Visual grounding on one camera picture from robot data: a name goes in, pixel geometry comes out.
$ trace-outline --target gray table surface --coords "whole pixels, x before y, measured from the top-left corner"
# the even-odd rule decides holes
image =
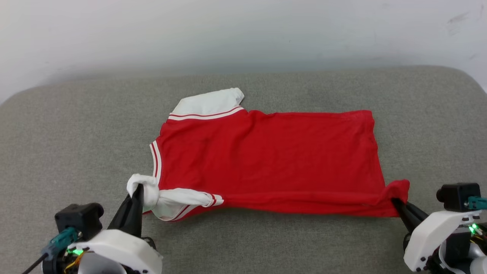
[[[148,144],[179,99],[229,87],[247,109],[373,111],[387,182],[442,209],[444,183],[487,189],[487,96],[461,71],[403,67],[342,72],[82,81],[22,92],[0,106],[1,273],[20,273],[56,234],[54,213],[99,202],[106,226],[133,173],[150,175]],[[224,209],[177,223],[144,216],[164,273],[409,273],[398,218]]]

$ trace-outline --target red t-shirt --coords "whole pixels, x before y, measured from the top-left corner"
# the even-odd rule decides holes
[[[371,111],[265,114],[242,99],[239,89],[185,98],[162,125],[153,175],[171,194],[158,217],[221,207],[398,216],[390,200],[406,202],[409,182],[385,186]]]

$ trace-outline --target black cable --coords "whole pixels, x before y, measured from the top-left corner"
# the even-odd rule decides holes
[[[45,258],[47,258],[47,253],[44,253],[35,263],[33,263],[26,271],[22,272],[22,274],[30,273],[30,271],[34,270],[37,265],[39,265]]]

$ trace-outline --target red fabric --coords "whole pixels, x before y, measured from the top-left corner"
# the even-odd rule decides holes
[[[398,216],[409,182],[387,187],[370,111],[274,113],[241,110],[217,119],[167,120],[156,142],[159,189],[218,194],[223,206],[300,214]]]

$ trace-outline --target white background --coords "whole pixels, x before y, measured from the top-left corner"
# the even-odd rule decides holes
[[[81,78],[410,64],[458,68],[486,89],[485,7],[487,0],[0,0],[0,102]]]

